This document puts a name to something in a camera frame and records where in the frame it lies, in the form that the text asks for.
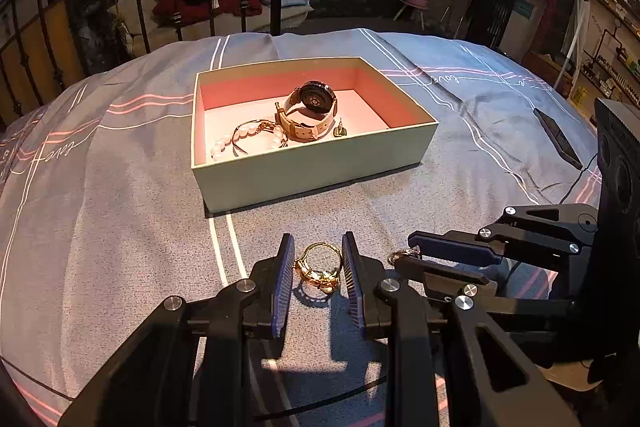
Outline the small gold earring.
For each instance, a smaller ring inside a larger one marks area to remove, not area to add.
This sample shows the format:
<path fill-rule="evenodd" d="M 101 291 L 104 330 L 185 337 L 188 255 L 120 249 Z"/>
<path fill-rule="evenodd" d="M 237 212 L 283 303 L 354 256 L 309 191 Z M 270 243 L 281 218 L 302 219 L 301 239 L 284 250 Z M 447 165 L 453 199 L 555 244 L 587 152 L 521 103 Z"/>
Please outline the small gold earring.
<path fill-rule="evenodd" d="M 343 121 L 340 120 L 338 124 L 333 128 L 333 136 L 334 138 L 344 138 L 344 136 L 348 135 L 348 131 L 343 124 Z"/>

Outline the gold ring bangle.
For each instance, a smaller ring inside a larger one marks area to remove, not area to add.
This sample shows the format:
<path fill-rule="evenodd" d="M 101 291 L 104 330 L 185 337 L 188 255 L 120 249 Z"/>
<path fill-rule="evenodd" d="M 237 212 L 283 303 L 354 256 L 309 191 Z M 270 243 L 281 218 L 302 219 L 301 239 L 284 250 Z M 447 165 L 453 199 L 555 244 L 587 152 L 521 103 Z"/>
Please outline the gold ring bangle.
<path fill-rule="evenodd" d="M 340 290 L 343 267 L 341 248 L 328 242 L 307 245 L 294 261 L 294 268 L 303 282 L 328 297 Z"/>

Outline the gold jewelry cluster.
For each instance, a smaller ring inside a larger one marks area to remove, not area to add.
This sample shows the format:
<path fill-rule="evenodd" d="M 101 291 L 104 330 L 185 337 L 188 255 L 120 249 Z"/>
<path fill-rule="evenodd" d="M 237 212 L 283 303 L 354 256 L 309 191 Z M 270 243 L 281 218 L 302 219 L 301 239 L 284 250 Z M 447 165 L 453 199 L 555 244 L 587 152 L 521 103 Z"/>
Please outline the gold jewelry cluster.
<path fill-rule="evenodd" d="M 398 259 L 403 257 L 413 257 L 413 258 L 421 258 L 420 247 L 408 247 L 401 249 L 400 251 L 393 251 L 387 256 L 387 262 L 393 267 L 396 265 Z"/>

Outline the thin gold bangle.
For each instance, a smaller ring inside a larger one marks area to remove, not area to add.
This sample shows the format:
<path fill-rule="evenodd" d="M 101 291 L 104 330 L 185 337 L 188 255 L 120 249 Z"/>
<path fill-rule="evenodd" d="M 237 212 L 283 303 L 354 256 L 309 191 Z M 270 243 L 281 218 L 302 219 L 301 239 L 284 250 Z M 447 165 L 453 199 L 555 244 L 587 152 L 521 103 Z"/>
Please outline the thin gold bangle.
<path fill-rule="evenodd" d="M 282 148 L 288 147 L 288 136 L 280 124 L 266 118 L 251 119 L 242 122 L 232 131 L 230 145 L 233 154 L 235 156 L 250 155 L 243 144 L 247 140 L 254 139 L 265 145 L 268 150 L 282 150 Z"/>

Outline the black smartphone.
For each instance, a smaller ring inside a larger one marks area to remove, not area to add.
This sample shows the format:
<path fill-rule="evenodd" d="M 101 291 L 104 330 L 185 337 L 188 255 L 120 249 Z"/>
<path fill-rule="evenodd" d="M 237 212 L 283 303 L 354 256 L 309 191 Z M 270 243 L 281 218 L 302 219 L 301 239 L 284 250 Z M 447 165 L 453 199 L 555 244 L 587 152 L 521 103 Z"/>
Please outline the black smartphone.
<path fill-rule="evenodd" d="M 558 155 L 566 161 L 568 165 L 571 165 L 578 170 L 582 170 L 582 168 L 584 168 L 582 162 L 579 160 L 574 148 L 570 145 L 570 142 L 568 142 L 565 134 L 556 121 L 547 114 L 542 113 L 538 108 L 534 108 L 533 113 L 537 117 L 542 129 L 544 129 L 544 132 L 546 132 L 546 135 L 548 135 L 556 153 L 558 153 Z"/>

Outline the grey-blue striped bed cover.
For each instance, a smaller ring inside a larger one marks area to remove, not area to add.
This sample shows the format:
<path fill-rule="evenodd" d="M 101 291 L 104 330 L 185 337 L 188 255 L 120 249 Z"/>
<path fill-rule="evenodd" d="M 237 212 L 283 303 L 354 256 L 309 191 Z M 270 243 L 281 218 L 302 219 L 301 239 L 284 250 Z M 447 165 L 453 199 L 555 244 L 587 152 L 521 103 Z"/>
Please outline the grey-blue striped bed cover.
<path fill-rule="evenodd" d="M 207 217 L 190 168 L 199 72 L 359 56 L 438 122 L 416 168 Z M 584 168 L 564 161 L 533 109 Z M 177 43 L 82 80 L 1 137 L 1 370 L 38 426 L 167 296 L 198 300 L 277 250 L 352 232 L 385 259 L 416 230 L 475 232 L 515 205 L 596 205 L 597 138 L 531 72 L 462 41 L 351 29 Z"/>

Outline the pink stool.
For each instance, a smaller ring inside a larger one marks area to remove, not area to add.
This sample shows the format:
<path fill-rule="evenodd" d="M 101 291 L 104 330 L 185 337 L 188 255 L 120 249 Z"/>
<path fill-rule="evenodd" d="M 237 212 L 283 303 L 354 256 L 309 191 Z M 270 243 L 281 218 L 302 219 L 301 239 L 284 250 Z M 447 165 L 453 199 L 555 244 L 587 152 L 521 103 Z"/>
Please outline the pink stool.
<path fill-rule="evenodd" d="M 407 8 L 411 8 L 413 9 L 414 12 L 418 13 L 421 29 L 424 30 L 425 29 L 425 13 L 428 11 L 428 8 L 430 7 L 431 0 L 400 0 L 400 2 L 402 3 L 402 7 L 394 16 L 393 21 L 397 22 L 400 19 L 402 12 L 404 12 L 405 9 Z"/>

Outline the tan strap black watch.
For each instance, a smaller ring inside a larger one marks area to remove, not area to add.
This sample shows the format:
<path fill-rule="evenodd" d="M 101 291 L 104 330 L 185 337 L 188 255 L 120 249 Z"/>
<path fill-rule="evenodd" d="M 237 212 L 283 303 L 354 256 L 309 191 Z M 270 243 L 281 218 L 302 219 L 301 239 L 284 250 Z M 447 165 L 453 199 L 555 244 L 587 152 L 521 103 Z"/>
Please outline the tan strap black watch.
<path fill-rule="evenodd" d="M 334 91 L 319 80 L 296 87 L 283 103 L 276 102 L 274 106 L 274 121 L 288 139 L 300 143 L 317 141 L 330 132 L 338 109 Z"/>

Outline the pale green box pink interior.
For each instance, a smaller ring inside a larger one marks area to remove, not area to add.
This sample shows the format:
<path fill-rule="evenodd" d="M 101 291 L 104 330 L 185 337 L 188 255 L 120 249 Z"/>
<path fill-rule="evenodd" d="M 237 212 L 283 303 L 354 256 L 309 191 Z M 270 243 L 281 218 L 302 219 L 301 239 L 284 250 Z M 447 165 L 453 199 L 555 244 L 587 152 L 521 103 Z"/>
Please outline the pale green box pink interior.
<path fill-rule="evenodd" d="M 437 120 L 361 57 L 200 72 L 191 168 L 214 215 L 420 164 Z"/>

